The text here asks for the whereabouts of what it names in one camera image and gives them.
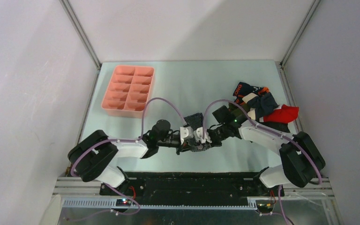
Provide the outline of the navy striped boxer underwear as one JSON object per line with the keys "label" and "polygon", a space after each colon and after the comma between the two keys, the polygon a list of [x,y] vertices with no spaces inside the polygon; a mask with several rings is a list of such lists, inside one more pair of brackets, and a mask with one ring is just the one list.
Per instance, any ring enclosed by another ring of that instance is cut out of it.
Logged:
{"label": "navy striped boxer underwear", "polygon": [[186,116],[185,122],[193,130],[193,137],[191,139],[185,140],[185,145],[183,146],[184,151],[190,152],[202,152],[206,151],[210,145],[206,142],[204,144],[200,143],[196,138],[198,137],[196,131],[203,125],[203,114],[201,112],[195,113],[189,116]]}

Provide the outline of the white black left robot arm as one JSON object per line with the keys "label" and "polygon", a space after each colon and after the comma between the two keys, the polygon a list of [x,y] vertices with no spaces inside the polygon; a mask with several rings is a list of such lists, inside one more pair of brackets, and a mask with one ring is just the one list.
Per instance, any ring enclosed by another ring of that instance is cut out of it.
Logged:
{"label": "white black left robot arm", "polygon": [[188,124],[173,131],[166,120],[157,121],[139,140],[109,139],[103,130],[97,130],[68,153],[72,164],[70,174],[83,182],[98,180],[116,194],[124,195],[129,191],[128,176],[119,166],[111,164],[114,159],[150,158],[160,147],[180,150],[192,132]]}

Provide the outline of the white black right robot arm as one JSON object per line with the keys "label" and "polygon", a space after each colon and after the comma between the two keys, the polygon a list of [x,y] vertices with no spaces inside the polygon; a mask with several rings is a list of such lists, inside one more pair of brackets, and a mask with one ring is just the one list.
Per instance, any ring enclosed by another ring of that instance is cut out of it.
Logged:
{"label": "white black right robot arm", "polygon": [[216,129],[205,132],[213,146],[236,137],[259,144],[281,159],[280,165],[266,167],[254,177],[254,190],[266,196],[273,187],[293,184],[303,188],[309,183],[320,185],[323,182],[321,170],[326,162],[312,138],[305,132],[297,134],[281,132],[251,119],[243,109],[230,110],[222,106],[213,113],[219,123]]}

